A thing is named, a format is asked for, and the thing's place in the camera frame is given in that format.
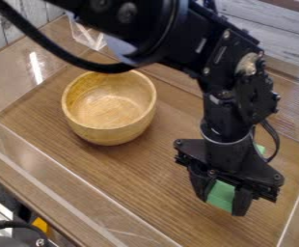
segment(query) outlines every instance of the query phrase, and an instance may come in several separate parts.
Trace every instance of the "black cable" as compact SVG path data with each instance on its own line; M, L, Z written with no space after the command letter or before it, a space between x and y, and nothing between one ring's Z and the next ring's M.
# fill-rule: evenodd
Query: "black cable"
M36 228L32 225L28 225L27 223L19 222L19 221L0 221L0 230L5 228L27 228L36 232L40 235L40 238L44 240L44 247L49 247L49 240L45 234L40 231L39 228Z
M24 32L24 34L44 49L52 52L61 60L64 60L73 66L101 73L121 73L133 69L133 67L123 63L103 65L89 62L72 55L43 35L43 33L36 29L36 27L25 20L25 18L19 14L19 12L3 0L0 0L0 14L16 25L16 27Z
M274 158L276 157L278 153L279 153L279 149L280 149L280 137L279 137L279 134L276 132L276 130L274 129L274 127L270 125L268 121L264 120L262 123L262 126L264 127L264 129L267 130L267 132L270 133L274 141L275 141L275 145L276 145L276 150L272 154L272 156L270 158L264 158L266 161L270 163Z

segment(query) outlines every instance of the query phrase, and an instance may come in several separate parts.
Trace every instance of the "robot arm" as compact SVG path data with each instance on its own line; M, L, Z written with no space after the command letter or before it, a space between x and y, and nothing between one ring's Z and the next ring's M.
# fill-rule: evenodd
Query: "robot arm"
M207 200L222 180L235 186L234 215L246 215L252 199L275 202L283 176L267 164L274 157L263 158L252 140L255 125L263 124L279 147L279 136L266 119L278 112L280 96L274 93L259 41L218 16L211 1L206 1L210 8L190 0L47 2L109 35L108 45L124 63L115 72L162 63L198 80L206 103L204 139L178 140L175 148L176 162L188 168L199 198ZM0 12L12 20L1 3ZM31 36L36 30L29 29L23 30ZM55 51L51 43L43 46ZM65 60L75 66L83 64ZM103 66L83 68L112 71Z

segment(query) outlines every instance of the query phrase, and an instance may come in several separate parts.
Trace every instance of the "wooden bowl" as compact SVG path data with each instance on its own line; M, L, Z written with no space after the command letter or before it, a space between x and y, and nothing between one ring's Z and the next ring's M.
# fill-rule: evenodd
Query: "wooden bowl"
M87 72L67 86L61 109L75 133L113 146L135 139L154 120L156 89L139 72Z

